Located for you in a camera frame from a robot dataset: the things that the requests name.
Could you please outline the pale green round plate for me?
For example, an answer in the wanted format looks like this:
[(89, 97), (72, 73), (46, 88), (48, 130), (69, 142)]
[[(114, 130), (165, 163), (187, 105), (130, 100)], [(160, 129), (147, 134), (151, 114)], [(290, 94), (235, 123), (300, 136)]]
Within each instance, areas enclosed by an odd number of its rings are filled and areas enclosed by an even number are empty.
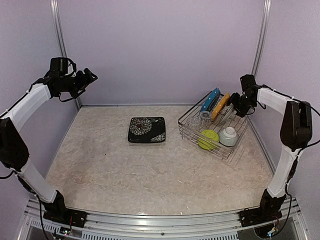
[(230, 108), (229, 110), (226, 111), (225, 115), (223, 116), (223, 118), (220, 120), (220, 124), (223, 126), (227, 120), (234, 114), (236, 114), (237, 111), (235, 110), (233, 104), (230, 104)]

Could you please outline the clear glass cup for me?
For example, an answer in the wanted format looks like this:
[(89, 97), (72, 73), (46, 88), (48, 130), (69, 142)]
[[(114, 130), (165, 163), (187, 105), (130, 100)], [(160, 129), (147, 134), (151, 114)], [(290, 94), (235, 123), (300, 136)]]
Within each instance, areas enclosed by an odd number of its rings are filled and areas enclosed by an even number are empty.
[(209, 111), (201, 111), (199, 113), (199, 119), (201, 127), (209, 127), (212, 123), (212, 114)]
[(187, 127), (193, 131), (198, 132), (201, 127), (201, 122), (198, 117), (191, 116), (187, 119)]

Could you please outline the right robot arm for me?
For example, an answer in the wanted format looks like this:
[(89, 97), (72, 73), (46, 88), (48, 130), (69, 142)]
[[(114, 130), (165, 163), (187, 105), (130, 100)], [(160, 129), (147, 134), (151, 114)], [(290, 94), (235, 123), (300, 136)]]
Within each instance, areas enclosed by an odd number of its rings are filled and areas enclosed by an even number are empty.
[(266, 222), (280, 211), (288, 196), (288, 187), (293, 178), (300, 156), (312, 138), (312, 109), (306, 101), (300, 101), (270, 89), (266, 85), (249, 86), (242, 94), (233, 93), (230, 103), (236, 115), (244, 117), (257, 104), (269, 107), (282, 114), (280, 158), (273, 178), (264, 190), (258, 208), (252, 213), (260, 222)]

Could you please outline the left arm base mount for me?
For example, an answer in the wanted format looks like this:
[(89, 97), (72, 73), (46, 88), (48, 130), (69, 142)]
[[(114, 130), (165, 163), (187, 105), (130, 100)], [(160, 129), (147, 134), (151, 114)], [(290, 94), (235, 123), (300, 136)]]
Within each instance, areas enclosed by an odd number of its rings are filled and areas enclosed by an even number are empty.
[(44, 219), (55, 223), (60, 223), (71, 227), (84, 228), (87, 215), (88, 213), (85, 211), (67, 208), (62, 215), (53, 211), (45, 211), (43, 217)]

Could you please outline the black floral square plate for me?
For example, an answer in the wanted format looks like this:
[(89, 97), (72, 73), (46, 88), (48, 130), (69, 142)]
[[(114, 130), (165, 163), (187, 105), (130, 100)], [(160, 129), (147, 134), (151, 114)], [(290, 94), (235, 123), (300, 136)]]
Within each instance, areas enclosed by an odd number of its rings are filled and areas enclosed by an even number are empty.
[(127, 140), (133, 144), (157, 144), (166, 140), (166, 123), (162, 116), (133, 117)]

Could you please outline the orange polka dot plate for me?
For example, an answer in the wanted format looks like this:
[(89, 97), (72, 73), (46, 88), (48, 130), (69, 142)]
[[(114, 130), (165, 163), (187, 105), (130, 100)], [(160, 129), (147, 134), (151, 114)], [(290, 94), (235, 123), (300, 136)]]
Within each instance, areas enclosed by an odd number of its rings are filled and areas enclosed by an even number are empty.
[(211, 115), (211, 121), (214, 122), (218, 115), (221, 113), (221, 111), (224, 109), (224, 107), (227, 105), (228, 101), (230, 99), (230, 94), (227, 92), (221, 100), (217, 103), (216, 107), (212, 111)]

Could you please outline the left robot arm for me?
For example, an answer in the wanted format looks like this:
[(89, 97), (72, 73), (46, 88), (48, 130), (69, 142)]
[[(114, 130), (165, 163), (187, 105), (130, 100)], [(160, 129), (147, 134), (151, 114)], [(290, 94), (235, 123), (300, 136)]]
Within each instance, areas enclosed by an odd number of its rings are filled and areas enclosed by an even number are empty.
[(20, 184), (36, 195), (46, 211), (61, 223), (70, 218), (70, 211), (62, 194), (34, 166), (22, 132), (34, 113), (49, 100), (63, 93), (70, 93), (71, 100), (76, 99), (97, 79), (88, 68), (71, 74), (47, 73), (0, 116), (0, 162), (12, 170)]

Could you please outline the blue polka dot plate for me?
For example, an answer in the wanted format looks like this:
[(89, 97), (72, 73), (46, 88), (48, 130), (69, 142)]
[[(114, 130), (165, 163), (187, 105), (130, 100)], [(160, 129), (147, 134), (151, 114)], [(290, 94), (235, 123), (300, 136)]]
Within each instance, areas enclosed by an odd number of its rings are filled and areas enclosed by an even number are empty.
[(203, 111), (207, 111), (210, 112), (213, 107), (215, 106), (215, 104), (217, 103), (217, 101), (219, 100), (220, 97), (220, 89), (218, 87), (216, 87), (208, 96), (208, 98), (205, 100), (204, 104), (201, 107), (201, 112)]

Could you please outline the white ribbed ceramic bowl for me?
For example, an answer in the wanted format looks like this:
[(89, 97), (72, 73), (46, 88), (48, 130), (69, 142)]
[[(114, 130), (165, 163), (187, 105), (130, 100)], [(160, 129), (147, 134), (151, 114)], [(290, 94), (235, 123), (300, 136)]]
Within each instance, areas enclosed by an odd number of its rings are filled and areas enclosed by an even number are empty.
[(227, 147), (233, 147), (236, 145), (238, 140), (238, 135), (236, 130), (233, 127), (226, 127), (219, 131), (219, 142)]

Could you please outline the lime green bowl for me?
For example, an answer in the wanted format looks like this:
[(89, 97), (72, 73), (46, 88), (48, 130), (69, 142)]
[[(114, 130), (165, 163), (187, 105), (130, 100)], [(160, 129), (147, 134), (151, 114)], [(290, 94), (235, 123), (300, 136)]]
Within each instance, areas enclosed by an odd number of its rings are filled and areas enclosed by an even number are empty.
[(216, 150), (220, 141), (219, 135), (211, 130), (205, 129), (201, 132), (202, 136), (197, 139), (197, 144), (205, 150)]

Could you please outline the aluminium frame post right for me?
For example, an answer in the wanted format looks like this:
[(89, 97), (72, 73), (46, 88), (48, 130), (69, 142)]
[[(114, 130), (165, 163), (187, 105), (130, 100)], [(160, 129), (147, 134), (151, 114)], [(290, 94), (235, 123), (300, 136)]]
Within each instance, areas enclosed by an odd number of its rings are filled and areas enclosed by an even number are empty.
[(254, 55), (252, 69), (251, 69), (251, 74), (254, 75), (255, 77), (258, 75), (259, 66), (261, 63), (262, 55), (263, 55), (265, 40), (267, 36), (267, 31), (268, 31), (270, 13), (271, 13), (271, 5), (272, 5), (271, 0), (264, 1), (257, 47)]

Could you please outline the aluminium frame post left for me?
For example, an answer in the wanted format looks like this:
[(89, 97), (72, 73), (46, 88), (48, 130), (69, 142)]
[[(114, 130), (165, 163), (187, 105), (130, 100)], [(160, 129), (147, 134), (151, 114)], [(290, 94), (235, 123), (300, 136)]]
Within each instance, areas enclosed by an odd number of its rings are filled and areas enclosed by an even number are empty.
[(56, 38), (57, 38), (57, 45), (60, 52), (60, 56), (63, 58), (68, 58), (64, 34), (63, 34), (63, 28), (62, 28), (62, 23), (60, 18), (58, 1), (50, 0), (50, 8), (51, 8), (53, 25), (54, 25)]

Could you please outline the aluminium frame rail back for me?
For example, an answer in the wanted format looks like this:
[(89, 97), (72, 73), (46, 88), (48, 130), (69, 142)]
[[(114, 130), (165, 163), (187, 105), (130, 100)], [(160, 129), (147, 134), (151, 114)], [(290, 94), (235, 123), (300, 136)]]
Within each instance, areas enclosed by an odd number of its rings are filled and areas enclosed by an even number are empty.
[(82, 104), (81, 108), (103, 108), (103, 107), (177, 107), (177, 106), (202, 106), (203, 103), (154, 103), (154, 104)]

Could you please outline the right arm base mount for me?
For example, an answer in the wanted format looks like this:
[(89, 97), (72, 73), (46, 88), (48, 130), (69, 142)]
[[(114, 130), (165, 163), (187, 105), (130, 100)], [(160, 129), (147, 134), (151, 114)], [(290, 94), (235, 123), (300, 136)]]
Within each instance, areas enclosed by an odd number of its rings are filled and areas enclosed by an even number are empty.
[(280, 210), (275, 212), (262, 213), (260, 208), (245, 208), (238, 213), (241, 226), (249, 227), (253, 225), (263, 224), (269, 221), (280, 219), (283, 215)]

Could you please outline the aluminium frame post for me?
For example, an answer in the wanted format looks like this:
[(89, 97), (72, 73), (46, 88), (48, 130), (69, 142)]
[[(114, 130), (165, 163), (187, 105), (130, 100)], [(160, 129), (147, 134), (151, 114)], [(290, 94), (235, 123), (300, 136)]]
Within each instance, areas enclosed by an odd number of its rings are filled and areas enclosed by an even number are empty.
[(60, 56), (63, 58), (68, 58), (64, 34), (63, 34), (63, 28), (62, 28), (62, 23), (60, 18), (58, 1), (50, 0), (50, 8), (51, 8), (53, 25), (54, 25), (56, 38), (57, 38), (57, 45), (60, 52)]
[(259, 66), (261, 63), (262, 55), (263, 55), (265, 40), (267, 36), (267, 31), (268, 31), (270, 13), (271, 13), (271, 5), (272, 5), (271, 0), (264, 1), (257, 47), (254, 55), (252, 69), (251, 69), (251, 74), (254, 75), (255, 77), (258, 75)]

